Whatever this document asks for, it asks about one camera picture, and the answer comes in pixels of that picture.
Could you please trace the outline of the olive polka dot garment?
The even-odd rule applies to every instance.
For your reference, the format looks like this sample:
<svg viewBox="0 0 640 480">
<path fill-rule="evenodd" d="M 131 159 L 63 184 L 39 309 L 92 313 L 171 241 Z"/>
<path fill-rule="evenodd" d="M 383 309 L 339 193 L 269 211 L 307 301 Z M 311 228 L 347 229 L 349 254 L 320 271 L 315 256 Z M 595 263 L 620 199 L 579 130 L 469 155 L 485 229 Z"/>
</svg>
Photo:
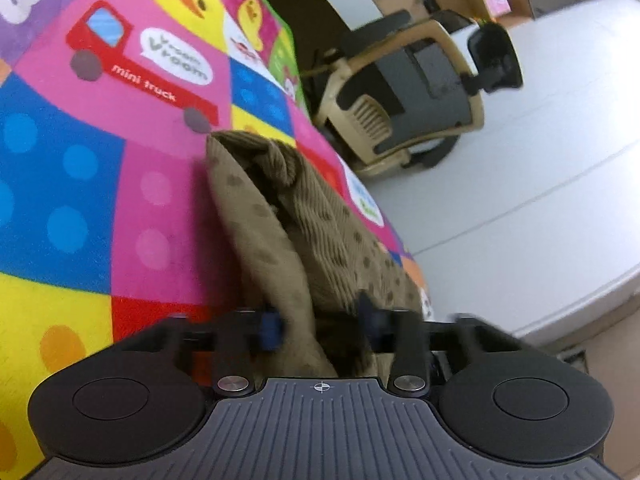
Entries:
<svg viewBox="0 0 640 480">
<path fill-rule="evenodd" d="M 210 192 L 254 307 L 284 323 L 282 344 L 258 359 L 262 377 L 377 377 L 392 352 L 360 334 L 357 298 L 421 312 L 419 286 L 296 148 L 243 131 L 206 139 Z"/>
</svg>

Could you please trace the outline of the beige mesh office chair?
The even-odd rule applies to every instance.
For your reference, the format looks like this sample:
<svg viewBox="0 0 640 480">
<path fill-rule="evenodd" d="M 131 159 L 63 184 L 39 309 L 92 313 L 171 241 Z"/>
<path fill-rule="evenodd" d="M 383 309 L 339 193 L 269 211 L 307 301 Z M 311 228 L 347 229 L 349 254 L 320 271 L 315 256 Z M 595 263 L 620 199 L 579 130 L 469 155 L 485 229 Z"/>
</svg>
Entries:
<svg viewBox="0 0 640 480">
<path fill-rule="evenodd" d="M 304 73 L 312 120 L 360 177 L 437 166 L 483 128 L 486 94 L 518 90 L 509 32 L 494 21 L 406 10 L 351 30 Z"/>
</svg>

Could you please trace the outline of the colourful cartoon play mat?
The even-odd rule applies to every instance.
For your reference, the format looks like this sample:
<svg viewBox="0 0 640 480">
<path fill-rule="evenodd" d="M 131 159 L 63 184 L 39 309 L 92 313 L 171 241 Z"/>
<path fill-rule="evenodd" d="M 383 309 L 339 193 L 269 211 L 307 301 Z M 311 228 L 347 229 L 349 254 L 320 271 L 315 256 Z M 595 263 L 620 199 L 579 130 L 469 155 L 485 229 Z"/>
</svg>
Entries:
<svg viewBox="0 0 640 480">
<path fill-rule="evenodd" d="M 206 136 L 297 148 L 424 292 L 372 196 L 314 128 L 266 0 L 1 0 L 1 474 L 42 459 L 37 385 L 171 314 L 238 301 Z"/>
</svg>

